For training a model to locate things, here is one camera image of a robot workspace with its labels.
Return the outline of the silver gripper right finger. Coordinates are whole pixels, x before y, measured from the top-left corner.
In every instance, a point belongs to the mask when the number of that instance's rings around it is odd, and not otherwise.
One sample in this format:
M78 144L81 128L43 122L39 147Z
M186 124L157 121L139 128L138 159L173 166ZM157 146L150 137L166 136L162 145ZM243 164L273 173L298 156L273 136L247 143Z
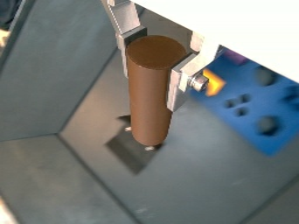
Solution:
M167 108L174 112L183 105L191 89L201 92L210 83L203 69L221 56L223 47L198 32L191 35L191 49L183 60L174 66L167 95Z

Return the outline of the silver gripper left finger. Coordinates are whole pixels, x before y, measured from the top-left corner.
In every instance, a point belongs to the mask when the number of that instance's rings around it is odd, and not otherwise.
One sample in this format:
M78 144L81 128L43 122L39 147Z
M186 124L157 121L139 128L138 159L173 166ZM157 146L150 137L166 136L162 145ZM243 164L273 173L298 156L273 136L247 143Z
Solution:
M127 74L127 46L147 35L142 26L137 5L131 0L101 0L117 32L117 45L122 52L125 74Z

